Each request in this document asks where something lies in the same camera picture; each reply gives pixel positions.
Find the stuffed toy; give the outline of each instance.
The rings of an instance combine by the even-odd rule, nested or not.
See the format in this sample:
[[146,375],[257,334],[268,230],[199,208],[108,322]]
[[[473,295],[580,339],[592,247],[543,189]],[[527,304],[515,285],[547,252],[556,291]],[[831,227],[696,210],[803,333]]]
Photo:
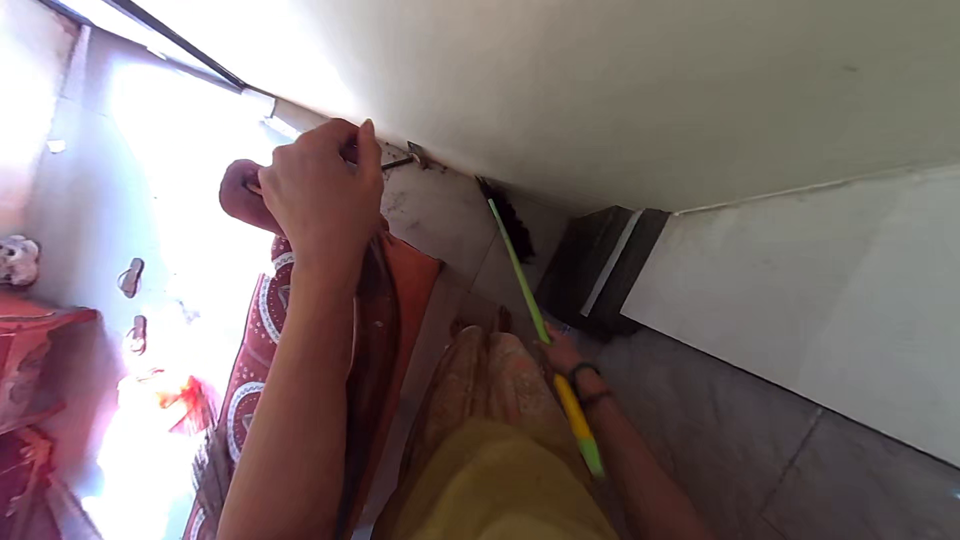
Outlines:
[[27,286],[36,281],[40,247],[19,234],[0,238],[0,284]]

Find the hand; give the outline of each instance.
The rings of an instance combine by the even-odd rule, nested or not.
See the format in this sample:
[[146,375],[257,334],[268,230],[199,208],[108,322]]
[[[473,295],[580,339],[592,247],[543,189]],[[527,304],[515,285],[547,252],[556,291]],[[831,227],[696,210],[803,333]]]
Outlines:
[[560,375],[566,377],[574,366],[584,361],[584,358],[577,352],[577,346],[570,339],[569,335],[564,335],[550,323],[544,322],[546,333],[550,336],[552,343],[547,345],[542,341],[537,342],[537,346],[546,355],[550,367]]
[[357,128],[334,118],[293,144],[276,147],[274,163],[260,169],[259,181],[297,267],[359,274],[380,223],[383,194],[380,146],[371,120]]

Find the red patterned fabric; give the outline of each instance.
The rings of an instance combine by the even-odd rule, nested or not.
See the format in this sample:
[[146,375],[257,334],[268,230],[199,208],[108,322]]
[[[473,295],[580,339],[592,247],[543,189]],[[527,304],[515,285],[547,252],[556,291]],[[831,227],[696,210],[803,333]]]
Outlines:
[[[399,389],[406,374],[410,354],[420,332],[420,322],[441,268],[438,260],[422,254],[387,232],[381,233],[379,240],[396,290],[399,316],[396,355],[393,358],[377,359],[385,373],[392,373],[392,379],[389,381],[387,394],[383,396],[382,408],[376,415],[377,418],[374,418],[375,422],[367,427],[371,436],[366,438],[369,440],[364,440],[365,448],[362,449],[368,456],[366,466],[359,478],[352,483],[352,500],[345,502],[348,506],[341,509],[345,516],[342,523],[344,531],[352,531],[367,498],[386,442],[387,431],[396,411]],[[276,343],[283,329],[290,300],[290,273],[294,264],[290,244],[278,236],[271,251],[276,273],[272,278],[261,275],[257,280],[243,343],[233,364],[218,423],[218,430],[227,432],[229,454],[234,464],[243,450],[253,411],[274,359]],[[350,444],[348,439],[348,454],[351,450],[356,451]],[[197,504],[194,504],[190,513],[183,538],[212,539],[209,524],[205,522],[204,513]]]

